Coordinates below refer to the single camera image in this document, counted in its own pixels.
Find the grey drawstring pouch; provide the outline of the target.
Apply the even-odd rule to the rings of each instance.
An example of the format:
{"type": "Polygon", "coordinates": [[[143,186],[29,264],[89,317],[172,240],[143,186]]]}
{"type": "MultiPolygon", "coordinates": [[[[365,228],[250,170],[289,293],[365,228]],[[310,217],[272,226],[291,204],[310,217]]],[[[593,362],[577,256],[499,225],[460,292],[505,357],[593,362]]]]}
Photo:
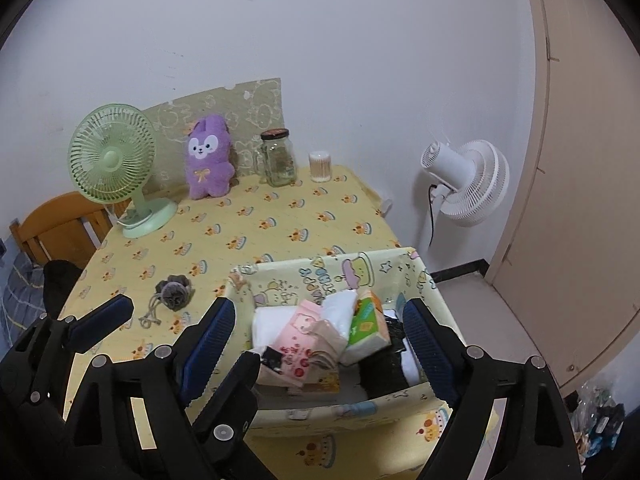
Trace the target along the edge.
{"type": "Polygon", "coordinates": [[[171,312],[177,312],[191,301],[192,296],[192,283],[185,275],[169,275],[166,280],[161,280],[155,285],[155,292],[149,301],[148,308],[139,318],[141,327],[148,330],[153,325],[160,325],[160,319],[156,314],[159,306],[164,306],[171,312]]]}

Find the colourful cartoon tissue pack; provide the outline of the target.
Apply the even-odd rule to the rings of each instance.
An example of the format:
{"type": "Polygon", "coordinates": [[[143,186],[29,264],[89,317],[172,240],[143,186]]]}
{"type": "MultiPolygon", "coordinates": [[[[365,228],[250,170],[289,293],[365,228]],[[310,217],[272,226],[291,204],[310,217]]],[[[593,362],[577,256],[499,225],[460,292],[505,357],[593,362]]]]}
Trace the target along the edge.
{"type": "Polygon", "coordinates": [[[336,367],[319,365],[311,359],[311,351],[294,347],[284,352],[269,346],[259,352],[260,369],[257,383],[261,386],[291,390],[292,394],[338,393],[340,376],[336,367]]]}

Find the pink baby wipes pack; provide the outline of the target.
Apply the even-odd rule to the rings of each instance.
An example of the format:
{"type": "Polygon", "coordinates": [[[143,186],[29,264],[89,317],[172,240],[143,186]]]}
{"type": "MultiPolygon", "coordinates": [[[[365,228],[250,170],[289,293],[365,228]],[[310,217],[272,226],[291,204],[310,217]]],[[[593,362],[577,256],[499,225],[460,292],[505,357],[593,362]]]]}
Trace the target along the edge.
{"type": "Polygon", "coordinates": [[[301,387],[308,376],[309,358],[318,342],[312,329],[321,320],[320,313],[318,304],[303,300],[271,345],[281,355],[283,379],[292,386],[301,387]]]}

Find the black fuzzy cloth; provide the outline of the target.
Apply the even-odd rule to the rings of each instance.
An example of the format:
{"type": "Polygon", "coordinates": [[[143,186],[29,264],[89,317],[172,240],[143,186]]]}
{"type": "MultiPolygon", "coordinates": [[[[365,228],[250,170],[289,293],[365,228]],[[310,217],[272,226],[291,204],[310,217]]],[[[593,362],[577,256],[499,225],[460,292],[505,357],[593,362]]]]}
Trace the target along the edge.
{"type": "Polygon", "coordinates": [[[404,326],[394,310],[385,309],[384,316],[390,345],[358,363],[359,385],[369,399],[387,396],[421,382],[421,373],[404,326]]]}

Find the white tissue pack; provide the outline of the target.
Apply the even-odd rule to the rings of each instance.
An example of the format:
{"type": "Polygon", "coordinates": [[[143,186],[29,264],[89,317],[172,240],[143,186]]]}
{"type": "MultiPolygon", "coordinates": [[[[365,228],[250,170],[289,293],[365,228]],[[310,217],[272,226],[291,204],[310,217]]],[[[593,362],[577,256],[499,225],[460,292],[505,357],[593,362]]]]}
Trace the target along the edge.
{"type": "Polygon", "coordinates": [[[327,296],[320,306],[305,300],[296,307],[257,307],[252,322],[253,347],[274,348],[277,338],[294,325],[303,333],[319,335],[340,356],[348,345],[356,302],[354,290],[343,290],[327,296]]]}

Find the green tissue pack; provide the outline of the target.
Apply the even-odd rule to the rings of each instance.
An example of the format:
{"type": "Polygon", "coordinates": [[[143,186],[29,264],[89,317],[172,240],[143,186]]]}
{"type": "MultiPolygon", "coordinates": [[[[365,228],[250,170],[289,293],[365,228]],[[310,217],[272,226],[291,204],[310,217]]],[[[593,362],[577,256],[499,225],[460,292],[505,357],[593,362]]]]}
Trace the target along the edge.
{"type": "Polygon", "coordinates": [[[356,303],[346,349],[340,363],[351,366],[390,345],[381,301],[372,290],[362,292],[356,303]]]}

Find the beige cloth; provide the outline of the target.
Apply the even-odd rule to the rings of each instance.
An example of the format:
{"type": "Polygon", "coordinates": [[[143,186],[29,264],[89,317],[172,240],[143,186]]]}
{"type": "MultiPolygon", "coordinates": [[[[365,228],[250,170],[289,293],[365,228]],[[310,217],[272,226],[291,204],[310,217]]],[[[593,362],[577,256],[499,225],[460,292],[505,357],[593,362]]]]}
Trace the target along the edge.
{"type": "Polygon", "coordinates": [[[327,320],[315,322],[309,330],[309,336],[311,342],[306,355],[310,367],[324,372],[337,370],[348,340],[327,320]]]}

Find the blue plaid bedding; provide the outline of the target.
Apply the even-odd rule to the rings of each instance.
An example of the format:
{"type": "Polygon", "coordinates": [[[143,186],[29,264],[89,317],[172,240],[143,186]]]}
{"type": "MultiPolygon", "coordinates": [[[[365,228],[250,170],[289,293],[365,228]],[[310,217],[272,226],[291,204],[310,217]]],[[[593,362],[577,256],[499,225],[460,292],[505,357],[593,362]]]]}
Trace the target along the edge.
{"type": "Polygon", "coordinates": [[[12,263],[6,284],[1,287],[1,333],[9,347],[46,310],[43,280],[43,267],[20,252],[12,263]]]}

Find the yellow patterned tablecloth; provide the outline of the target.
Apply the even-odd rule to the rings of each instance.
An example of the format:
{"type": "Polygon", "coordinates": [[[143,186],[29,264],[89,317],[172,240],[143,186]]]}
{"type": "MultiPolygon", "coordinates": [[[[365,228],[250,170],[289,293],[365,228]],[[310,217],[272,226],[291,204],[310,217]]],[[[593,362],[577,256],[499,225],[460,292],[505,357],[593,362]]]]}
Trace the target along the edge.
{"type": "MultiPolygon", "coordinates": [[[[64,314],[77,317],[119,294],[134,303],[129,321],[89,352],[76,356],[69,393],[77,391],[95,356],[103,354],[115,362],[140,360],[158,346],[172,344],[224,296],[236,266],[408,248],[398,242],[367,188],[343,167],[321,184],[301,171],[297,181],[284,188],[244,177],[226,196],[190,200],[180,188],[171,197],[178,209],[160,230],[130,240],[119,228],[111,229],[67,299],[64,314]],[[192,283],[191,301],[177,312],[159,306],[160,325],[145,330],[139,318],[155,285],[180,274],[192,283]]],[[[230,354],[234,362],[252,346],[252,321],[250,343],[230,354]]],[[[209,379],[210,388],[219,386],[234,363],[221,373],[219,362],[209,379]]],[[[354,368],[341,372],[342,382],[370,400],[354,368]]],[[[267,386],[257,386],[256,393],[258,411],[282,408],[282,398],[294,396],[291,390],[267,386]]],[[[310,392],[294,398],[295,405],[302,399],[314,405],[323,399],[346,400],[341,386],[338,393],[310,392]]],[[[412,479],[434,451],[449,416],[444,402],[384,424],[349,430],[267,436],[250,426],[247,442],[282,479],[412,479]]]]}

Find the wooden bed headboard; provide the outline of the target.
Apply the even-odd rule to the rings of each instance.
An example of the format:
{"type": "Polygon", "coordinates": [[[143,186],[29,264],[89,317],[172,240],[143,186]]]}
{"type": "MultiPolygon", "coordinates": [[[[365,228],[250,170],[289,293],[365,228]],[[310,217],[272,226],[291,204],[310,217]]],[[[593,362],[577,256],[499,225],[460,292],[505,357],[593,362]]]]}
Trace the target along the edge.
{"type": "Polygon", "coordinates": [[[10,224],[11,234],[29,259],[40,266],[65,260],[83,269],[129,200],[115,208],[92,202],[79,192],[68,192],[38,206],[25,220],[10,224]]]}

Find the beige door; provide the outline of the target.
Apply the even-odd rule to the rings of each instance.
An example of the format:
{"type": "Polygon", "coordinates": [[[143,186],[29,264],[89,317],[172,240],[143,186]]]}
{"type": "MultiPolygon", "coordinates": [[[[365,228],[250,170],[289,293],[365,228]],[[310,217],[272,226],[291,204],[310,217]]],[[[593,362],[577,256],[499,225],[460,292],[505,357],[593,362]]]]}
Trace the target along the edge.
{"type": "Polygon", "coordinates": [[[563,392],[639,329],[639,55],[603,0],[529,0],[536,91],[489,281],[563,392]]]}

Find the green desk fan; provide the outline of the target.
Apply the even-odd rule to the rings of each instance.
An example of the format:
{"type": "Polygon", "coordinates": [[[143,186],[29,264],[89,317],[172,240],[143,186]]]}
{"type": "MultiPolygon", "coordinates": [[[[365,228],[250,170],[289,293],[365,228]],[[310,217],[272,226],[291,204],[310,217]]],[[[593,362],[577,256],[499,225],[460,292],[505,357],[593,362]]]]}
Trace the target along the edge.
{"type": "Polygon", "coordinates": [[[122,235],[139,238],[162,228],[176,214],[166,197],[147,198],[143,188],[152,176],[155,136],[137,107],[106,104],[77,126],[67,151],[67,167],[77,191],[93,203],[129,205],[118,218],[122,235]]]}

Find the purple plush toy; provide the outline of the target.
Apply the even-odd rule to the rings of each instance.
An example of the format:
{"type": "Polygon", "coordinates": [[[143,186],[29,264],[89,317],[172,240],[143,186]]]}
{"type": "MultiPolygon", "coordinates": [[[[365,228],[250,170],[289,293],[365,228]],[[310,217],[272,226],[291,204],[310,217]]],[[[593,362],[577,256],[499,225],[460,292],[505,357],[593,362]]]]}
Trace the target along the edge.
{"type": "Polygon", "coordinates": [[[188,135],[184,171],[191,200],[229,193],[235,169],[230,162],[231,136],[224,118],[208,115],[188,135]]]}

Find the glass jar with black lid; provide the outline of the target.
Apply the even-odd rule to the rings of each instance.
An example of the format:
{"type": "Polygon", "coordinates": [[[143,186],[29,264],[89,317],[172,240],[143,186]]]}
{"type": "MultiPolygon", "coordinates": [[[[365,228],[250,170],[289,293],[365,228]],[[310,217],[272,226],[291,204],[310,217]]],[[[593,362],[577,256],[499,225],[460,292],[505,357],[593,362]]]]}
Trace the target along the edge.
{"type": "Polygon", "coordinates": [[[266,130],[260,135],[260,140],[259,160],[267,182],[274,188],[293,183],[297,178],[297,166],[288,129],[266,130]]]}

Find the white floor fan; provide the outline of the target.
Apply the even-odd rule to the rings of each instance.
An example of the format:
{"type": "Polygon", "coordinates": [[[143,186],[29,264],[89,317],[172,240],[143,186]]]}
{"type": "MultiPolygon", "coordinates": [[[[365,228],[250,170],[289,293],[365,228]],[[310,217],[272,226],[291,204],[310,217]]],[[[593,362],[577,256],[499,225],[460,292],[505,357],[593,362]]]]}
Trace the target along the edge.
{"type": "Polygon", "coordinates": [[[501,205],[510,184],[509,163],[487,140],[473,140],[452,148],[434,141],[420,159],[426,218],[432,246],[439,217],[460,228],[484,222],[501,205]]]}

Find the cotton swab container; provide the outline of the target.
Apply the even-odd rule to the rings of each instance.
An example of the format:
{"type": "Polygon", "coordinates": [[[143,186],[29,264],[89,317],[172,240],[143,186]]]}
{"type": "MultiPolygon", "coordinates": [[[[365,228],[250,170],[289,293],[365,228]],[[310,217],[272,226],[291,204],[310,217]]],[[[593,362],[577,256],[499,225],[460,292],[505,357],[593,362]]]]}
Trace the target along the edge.
{"type": "Polygon", "coordinates": [[[331,155],[328,151],[313,151],[308,154],[310,178],[314,182],[328,182],[332,178],[331,155]]]}

